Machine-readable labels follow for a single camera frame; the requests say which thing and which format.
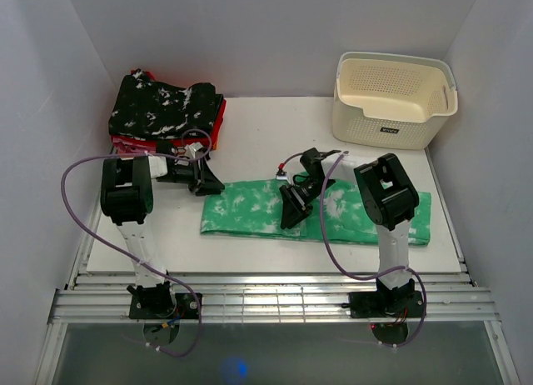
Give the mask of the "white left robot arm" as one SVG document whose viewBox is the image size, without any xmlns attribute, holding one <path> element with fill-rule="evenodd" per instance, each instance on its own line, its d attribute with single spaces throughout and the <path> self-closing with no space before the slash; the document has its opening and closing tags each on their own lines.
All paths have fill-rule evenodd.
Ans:
<svg viewBox="0 0 533 385">
<path fill-rule="evenodd" d="M 209 148 L 199 142 L 186 145 L 182 152 L 170 142 L 160 142 L 154 155 L 112 157 L 103 162 L 101 209 L 134 257 L 135 283 L 127 287 L 132 316 L 140 312 L 149 318 L 167 318 L 177 312 L 177 299 L 149 222 L 154 208 L 152 182 L 184 184 L 198 197 L 219 195 L 225 185 L 208 167 L 208 158 Z"/>
</svg>

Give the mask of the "green tie-dye trousers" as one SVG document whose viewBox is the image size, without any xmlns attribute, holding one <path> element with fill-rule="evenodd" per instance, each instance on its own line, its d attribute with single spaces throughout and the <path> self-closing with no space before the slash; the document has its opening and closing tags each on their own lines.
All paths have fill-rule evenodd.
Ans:
<svg viewBox="0 0 533 385">
<path fill-rule="evenodd" d="M 280 186 L 275 179 L 228 183 L 222 194 L 206 198 L 200 234 L 320 242 L 320 200 L 312 201 L 310 217 L 292 229 L 283 229 Z M 375 224 L 366 215 L 354 184 L 337 181 L 326 190 L 324 218 L 330 243 L 378 242 Z"/>
</svg>

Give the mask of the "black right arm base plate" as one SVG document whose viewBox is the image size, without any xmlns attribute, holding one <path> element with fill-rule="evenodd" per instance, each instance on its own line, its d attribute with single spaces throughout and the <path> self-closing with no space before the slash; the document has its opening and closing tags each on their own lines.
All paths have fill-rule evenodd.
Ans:
<svg viewBox="0 0 533 385">
<path fill-rule="evenodd" d="M 394 300 L 378 291 L 349 292 L 341 307 L 350 310 L 351 318 L 421 318 L 426 302 L 418 291 Z"/>
</svg>

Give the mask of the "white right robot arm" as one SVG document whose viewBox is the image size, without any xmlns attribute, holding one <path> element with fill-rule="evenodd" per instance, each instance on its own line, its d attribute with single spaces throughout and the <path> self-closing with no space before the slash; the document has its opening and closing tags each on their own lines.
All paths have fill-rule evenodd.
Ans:
<svg viewBox="0 0 533 385">
<path fill-rule="evenodd" d="M 364 212 L 376 228 L 379 268 L 369 277 L 375 291 L 349 293 L 343 308 L 352 318 L 423 317 L 425 296 L 416 290 L 408 241 L 420 199 L 399 158 L 388 153 L 370 162 L 349 152 L 320 152 L 314 147 L 299 157 L 304 178 L 279 188 L 281 229 L 310 217 L 313 201 L 323 207 L 326 190 L 336 181 L 357 185 Z"/>
</svg>

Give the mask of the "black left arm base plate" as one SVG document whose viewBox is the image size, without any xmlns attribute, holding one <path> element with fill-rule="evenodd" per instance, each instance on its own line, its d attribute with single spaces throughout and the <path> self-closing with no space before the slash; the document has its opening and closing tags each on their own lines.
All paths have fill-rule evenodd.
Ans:
<svg viewBox="0 0 533 385">
<path fill-rule="evenodd" d="M 172 312 L 156 313 L 148 308 L 141 307 L 136 296 L 132 296 L 128 317 L 133 320 L 170 320 L 179 317 L 180 319 L 198 319 L 199 308 L 203 302 L 203 294 L 197 292 L 197 300 L 190 293 L 175 293 L 176 306 Z"/>
</svg>

